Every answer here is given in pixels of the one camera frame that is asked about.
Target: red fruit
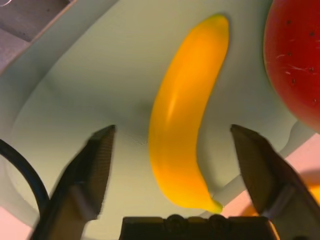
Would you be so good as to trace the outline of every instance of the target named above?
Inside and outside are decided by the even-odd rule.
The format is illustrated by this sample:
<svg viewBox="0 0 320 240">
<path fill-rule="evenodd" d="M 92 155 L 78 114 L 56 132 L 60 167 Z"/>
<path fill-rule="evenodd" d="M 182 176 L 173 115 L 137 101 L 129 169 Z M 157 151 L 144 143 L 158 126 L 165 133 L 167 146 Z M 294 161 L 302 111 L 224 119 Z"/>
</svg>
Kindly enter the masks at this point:
<svg viewBox="0 0 320 240">
<path fill-rule="evenodd" d="M 320 133 L 320 0 L 273 1 L 264 63 L 285 105 Z"/>
</svg>

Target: black cable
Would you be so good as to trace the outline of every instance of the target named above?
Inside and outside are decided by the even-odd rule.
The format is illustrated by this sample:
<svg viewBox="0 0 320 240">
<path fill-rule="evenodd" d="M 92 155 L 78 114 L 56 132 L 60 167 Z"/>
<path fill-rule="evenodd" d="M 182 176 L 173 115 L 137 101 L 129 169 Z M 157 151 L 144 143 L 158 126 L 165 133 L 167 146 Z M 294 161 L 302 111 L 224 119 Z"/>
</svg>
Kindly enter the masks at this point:
<svg viewBox="0 0 320 240">
<path fill-rule="evenodd" d="M 49 196 L 45 185 L 43 184 L 37 172 L 17 150 L 1 139 L 0 155 L 6 158 L 23 175 L 34 194 L 41 216 L 47 203 L 49 202 Z"/>
</svg>

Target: red apple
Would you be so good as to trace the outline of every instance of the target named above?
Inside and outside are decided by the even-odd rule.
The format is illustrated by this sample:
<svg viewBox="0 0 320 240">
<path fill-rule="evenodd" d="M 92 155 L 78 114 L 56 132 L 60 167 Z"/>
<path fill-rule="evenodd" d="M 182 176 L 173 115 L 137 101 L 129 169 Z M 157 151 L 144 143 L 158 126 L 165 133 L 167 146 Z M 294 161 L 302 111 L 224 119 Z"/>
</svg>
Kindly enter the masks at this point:
<svg viewBox="0 0 320 240">
<path fill-rule="evenodd" d="M 320 133 L 320 0 L 274 0 L 264 64 L 288 109 Z"/>
</svg>

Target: banana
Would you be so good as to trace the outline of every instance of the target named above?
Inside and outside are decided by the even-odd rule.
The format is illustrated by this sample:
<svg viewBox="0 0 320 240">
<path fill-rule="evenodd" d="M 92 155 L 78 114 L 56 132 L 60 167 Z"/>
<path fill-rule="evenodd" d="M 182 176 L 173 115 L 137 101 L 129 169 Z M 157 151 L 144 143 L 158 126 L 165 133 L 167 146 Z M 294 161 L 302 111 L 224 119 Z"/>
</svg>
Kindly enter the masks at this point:
<svg viewBox="0 0 320 240">
<path fill-rule="evenodd" d="M 203 114 L 229 45 L 229 22 L 213 15 L 184 39 L 155 98 L 149 157 L 162 193 L 175 205 L 220 213 L 197 163 Z"/>
</svg>

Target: yellow banana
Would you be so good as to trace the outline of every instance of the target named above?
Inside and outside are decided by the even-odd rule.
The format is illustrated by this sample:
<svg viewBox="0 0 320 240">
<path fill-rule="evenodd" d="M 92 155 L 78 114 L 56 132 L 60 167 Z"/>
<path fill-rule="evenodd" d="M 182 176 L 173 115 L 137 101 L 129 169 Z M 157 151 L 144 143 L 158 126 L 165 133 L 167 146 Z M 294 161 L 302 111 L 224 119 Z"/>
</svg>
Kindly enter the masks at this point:
<svg viewBox="0 0 320 240">
<path fill-rule="evenodd" d="M 229 22 L 217 14 L 198 24 L 173 58 L 155 98 L 149 155 L 163 194 L 183 208 L 219 213 L 197 163 L 204 111 L 229 45 Z"/>
</svg>

